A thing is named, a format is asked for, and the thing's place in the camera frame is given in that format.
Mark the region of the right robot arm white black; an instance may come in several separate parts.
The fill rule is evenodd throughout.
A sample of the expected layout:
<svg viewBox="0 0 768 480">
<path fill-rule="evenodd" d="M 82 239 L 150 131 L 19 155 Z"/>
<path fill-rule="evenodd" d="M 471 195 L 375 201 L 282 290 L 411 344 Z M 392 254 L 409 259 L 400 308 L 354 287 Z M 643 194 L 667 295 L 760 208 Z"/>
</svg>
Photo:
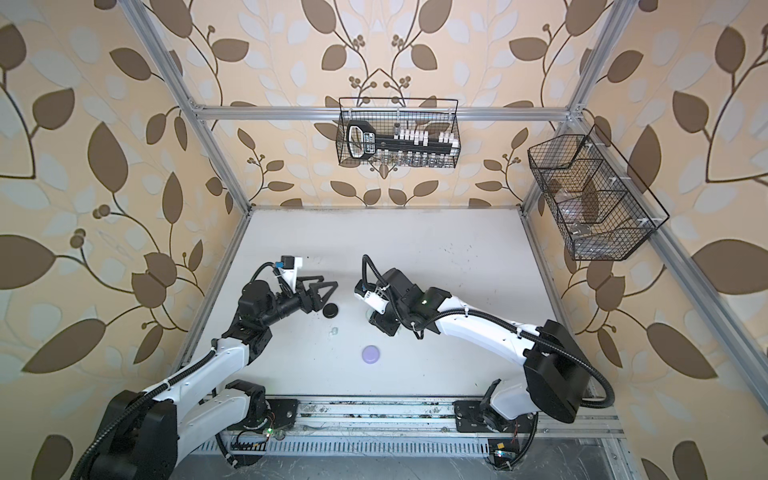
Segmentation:
<svg viewBox="0 0 768 480">
<path fill-rule="evenodd" d="M 581 408 L 607 409 L 615 402 L 610 382 L 556 321 L 535 326 L 504 320 L 447 290 L 423 290 L 396 268 L 375 280 L 363 275 L 354 293 L 370 308 L 370 324 L 389 336 L 404 328 L 423 339 L 431 331 L 513 364 L 509 378 L 491 383 L 472 417 L 491 431 L 508 432 L 540 413 L 571 424 Z"/>
</svg>

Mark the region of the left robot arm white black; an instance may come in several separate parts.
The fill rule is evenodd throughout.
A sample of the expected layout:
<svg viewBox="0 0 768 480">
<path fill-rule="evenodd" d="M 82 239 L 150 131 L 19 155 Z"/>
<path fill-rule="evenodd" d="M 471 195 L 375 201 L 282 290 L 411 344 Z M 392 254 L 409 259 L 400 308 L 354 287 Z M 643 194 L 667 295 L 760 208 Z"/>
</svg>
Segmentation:
<svg viewBox="0 0 768 480">
<path fill-rule="evenodd" d="M 246 419 L 267 418 L 263 386 L 234 379 L 272 338 L 271 326 L 296 313 L 322 310 L 338 287 L 323 276 L 242 289 L 230 327 L 196 362 L 140 392 L 125 390 L 108 404 L 74 479 L 167 479 L 209 438 Z"/>
</svg>

